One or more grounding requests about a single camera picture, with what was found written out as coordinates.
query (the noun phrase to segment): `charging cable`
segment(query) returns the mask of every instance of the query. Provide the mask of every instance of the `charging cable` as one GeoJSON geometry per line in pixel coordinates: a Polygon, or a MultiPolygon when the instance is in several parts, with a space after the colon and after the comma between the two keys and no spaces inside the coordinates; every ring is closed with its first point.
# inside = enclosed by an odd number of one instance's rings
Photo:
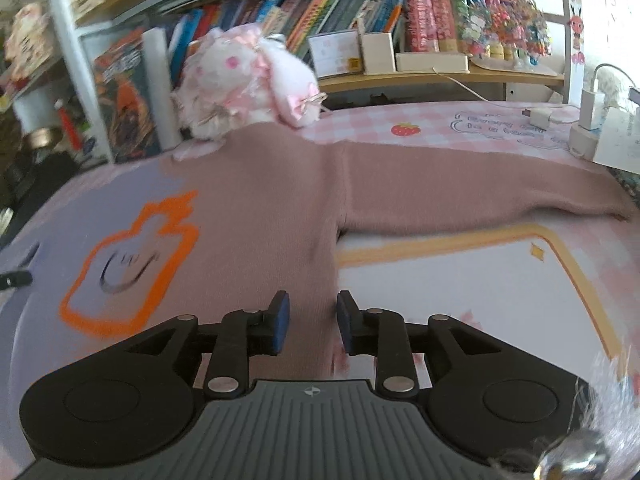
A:
{"type": "MultiPolygon", "coordinates": [[[[452,77],[449,77],[449,76],[448,76],[448,75],[446,75],[446,74],[443,74],[443,73],[438,72],[438,71],[435,69],[435,67],[431,67],[431,69],[432,69],[436,74],[438,74],[440,77],[443,77],[443,78],[445,78],[445,79],[449,79],[450,81],[453,81],[456,85],[462,86],[462,88],[464,88],[464,89],[465,89],[465,90],[467,90],[468,92],[471,92],[471,93],[472,93],[473,95],[475,95],[478,99],[480,99],[480,100],[484,101],[485,103],[489,103],[489,104],[492,104],[492,105],[497,106],[497,107],[500,107],[500,108],[509,108],[509,109],[511,109],[511,110],[514,110],[514,109],[515,109],[515,110],[522,110],[522,106],[501,105],[501,104],[496,103],[495,101],[489,101],[489,99],[485,99],[485,98],[484,98],[484,97],[482,97],[479,93],[474,92],[471,88],[469,88],[469,87],[468,87],[468,86],[466,86],[465,84],[462,84],[462,83],[461,83],[460,81],[458,81],[457,79],[454,79],[454,78],[452,78],[452,77]]],[[[553,105],[553,104],[548,104],[548,105],[547,105],[547,106],[545,106],[545,107],[536,108],[536,109],[543,110],[543,109],[545,109],[545,108],[553,109],[553,108],[567,108],[567,107],[573,107],[573,108],[576,108],[577,110],[579,110],[579,109],[580,109],[580,107],[577,107],[577,106],[575,106],[575,105],[553,105]]],[[[559,121],[553,121],[553,120],[551,120],[550,122],[555,123],[555,124],[571,124],[571,123],[562,123],[562,122],[559,122],[559,121]]]]}

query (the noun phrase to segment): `power adapter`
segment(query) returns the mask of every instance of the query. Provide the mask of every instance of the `power adapter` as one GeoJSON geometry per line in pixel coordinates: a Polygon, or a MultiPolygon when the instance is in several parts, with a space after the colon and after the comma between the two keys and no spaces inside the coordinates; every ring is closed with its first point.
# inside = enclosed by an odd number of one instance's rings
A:
{"type": "Polygon", "coordinates": [[[605,95],[602,92],[582,90],[578,124],[585,130],[595,130],[602,126],[604,98],[605,95]]]}

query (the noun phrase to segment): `plush toy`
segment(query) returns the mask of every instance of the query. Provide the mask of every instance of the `plush toy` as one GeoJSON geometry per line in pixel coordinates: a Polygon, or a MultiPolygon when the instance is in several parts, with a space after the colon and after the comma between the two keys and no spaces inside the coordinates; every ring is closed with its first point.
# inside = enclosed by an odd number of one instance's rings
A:
{"type": "Polygon", "coordinates": [[[255,24],[210,31],[187,58],[174,91],[182,126],[212,140],[258,122],[306,126],[318,120],[325,97],[313,72],[255,24]]]}
{"type": "Polygon", "coordinates": [[[260,45],[271,65],[271,90],[280,118],[295,128],[317,121],[326,94],[319,91],[313,71],[279,41],[262,40],[260,45]]]}

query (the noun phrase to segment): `cartoon print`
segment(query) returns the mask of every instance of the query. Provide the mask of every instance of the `cartoon print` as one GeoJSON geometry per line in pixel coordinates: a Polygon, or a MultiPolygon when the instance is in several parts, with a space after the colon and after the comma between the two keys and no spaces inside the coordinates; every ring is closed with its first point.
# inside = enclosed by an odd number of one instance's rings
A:
{"type": "Polygon", "coordinates": [[[391,128],[391,133],[397,137],[408,137],[420,133],[420,126],[411,123],[399,123],[391,128]]]}
{"type": "Polygon", "coordinates": [[[577,50],[572,56],[571,61],[574,64],[584,64],[584,53],[582,52],[582,45],[584,44],[584,22],[582,20],[582,0],[571,0],[571,12],[572,16],[568,25],[574,34],[573,48],[577,50]]]}
{"type": "Polygon", "coordinates": [[[198,228],[184,222],[196,194],[147,203],[130,228],[100,241],[60,303],[60,318],[100,338],[142,330],[198,239],[198,228]]]}
{"type": "Polygon", "coordinates": [[[519,143],[532,148],[568,151],[567,142],[559,137],[547,137],[544,130],[529,123],[514,124],[496,120],[498,117],[501,116],[491,114],[478,116],[463,112],[455,115],[455,120],[450,127],[460,134],[478,134],[493,140],[507,140],[515,136],[519,143]]]}

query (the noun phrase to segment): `pink checkered tablecloth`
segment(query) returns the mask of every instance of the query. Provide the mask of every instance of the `pink checkered tablecloth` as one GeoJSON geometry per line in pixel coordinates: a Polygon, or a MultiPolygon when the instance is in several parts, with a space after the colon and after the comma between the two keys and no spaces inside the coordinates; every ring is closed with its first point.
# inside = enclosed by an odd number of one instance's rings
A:
{"type": "MultiPolygon", "coordinates": [[[[568,124],[544,131],[529,124],[522,109],[540,104],[447,102],[387,105],[328,112],[302,136],[315,142],[357,140],[436,146],[474,152],[537,156],[591,171],[607,170],[575,158],[568,151],[568,124]]],[[[572,121],[574,108],[559,108],[553,118],[572,121]]],[[[640,370],[640,218],[623,222],[611,217],[581,217],[561,212],[535,212],[522,222],[553,230],[594,286],[616,334],[631,345],[632,367],[640,370]]],[[[635,377],[640,391],[640,375],[635,377]]]]}

